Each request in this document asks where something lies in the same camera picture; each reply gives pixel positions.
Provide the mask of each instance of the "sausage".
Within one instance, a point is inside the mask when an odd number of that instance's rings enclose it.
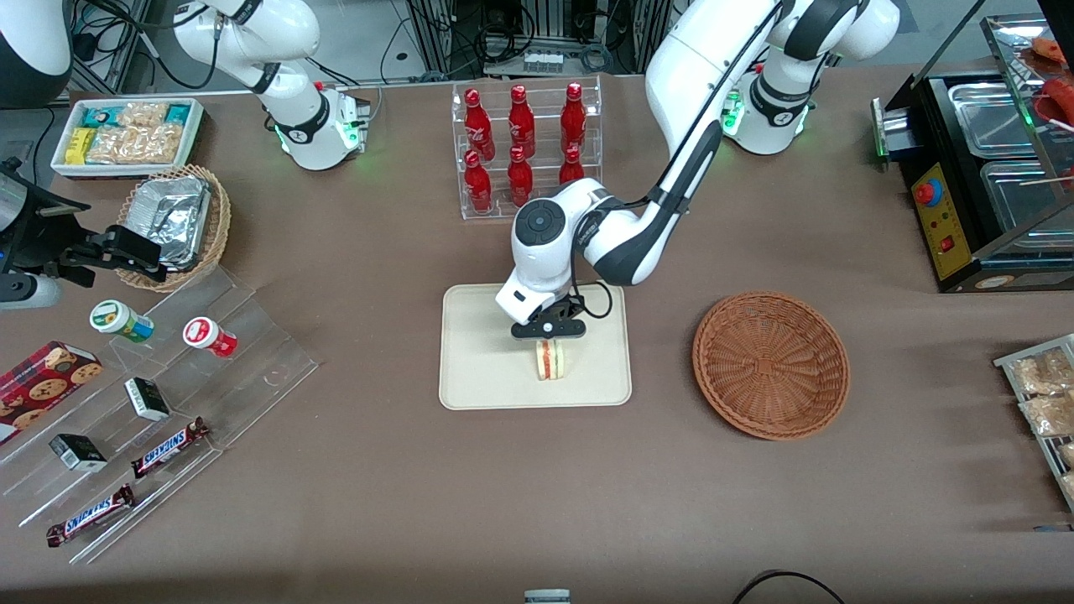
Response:
[[[1044,83],[1041,91],[1059,105],[1066,117],[1066,124],[1074,124],[1074,84],[1065,77],[1056,77]]]
[[[1063,49],[1059,47],[1059,44],[1056,43],[1055,40],[1049,40],[1047,38],[1034,38],[1033,52],[1036,53],[1037,56],[1056,61],[1057,63],[1066,62],[1066,57],[1063,56]]]

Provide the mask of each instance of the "cookie box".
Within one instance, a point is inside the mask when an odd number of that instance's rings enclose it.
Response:
[[[101,361],[90,353],[49,342],[0,375],[0,445],[102,371]]]

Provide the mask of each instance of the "red emergency stop button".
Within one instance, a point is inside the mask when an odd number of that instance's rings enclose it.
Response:
[[[927,183],[917,185],[914,189],[914,201],[925,207],[934,207],[943,199],[943,184],[935,178],[929,178]]]

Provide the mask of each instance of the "yellow control panel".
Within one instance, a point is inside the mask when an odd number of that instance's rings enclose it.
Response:
[[[970,254],[966,233],[958,221],[940,164],[926,172],[910,192],[914,196],[917,217],[925,231],[932,264],[940,278],[945,279],[973,261],[973,255]]]

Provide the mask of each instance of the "metal food display case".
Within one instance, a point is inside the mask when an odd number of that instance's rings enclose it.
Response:
[[[887,105],[873,101],[877,153],[900,164],[943,292],[1074,289],[1074,127],[1042,91],[1074,76],[1032,48],[1074,57],[1074,3],[1039,4],[997,15],[978,0]],[[992,60],[950,69],[973,23]]]

